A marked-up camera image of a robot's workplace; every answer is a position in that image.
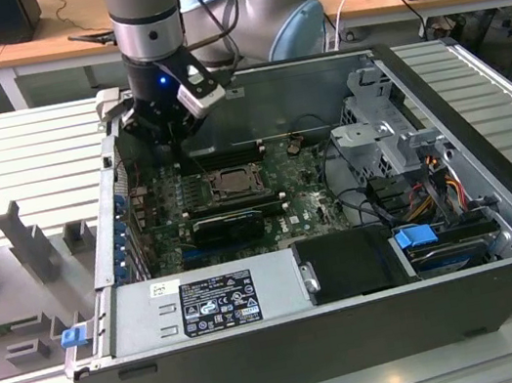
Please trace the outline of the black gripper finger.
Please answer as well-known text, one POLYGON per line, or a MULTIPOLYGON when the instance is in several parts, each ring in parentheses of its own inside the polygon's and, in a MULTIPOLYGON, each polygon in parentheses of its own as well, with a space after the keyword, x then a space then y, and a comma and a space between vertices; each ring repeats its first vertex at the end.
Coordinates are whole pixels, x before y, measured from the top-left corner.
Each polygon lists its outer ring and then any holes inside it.
POLYGON ((180 162, 174 112, 163 103, 138 99, 122 117, 125 132, 142 144, 141 154, 153 168, 171 167, 180 162))
POLYGON ((180 124, 180 145, 184 161, 185 173, 187 173, 188 175, 204 172, 203 167, 195 159, 195 157, 193 157, 190 154, 190 151, 187 149, 188 140, 190 140, 194 135, 196 135, 196 133, 200 130, 201 126, 203 125, 204 121, 204 117, 197 118, 190 112, 188 112, 180 124))

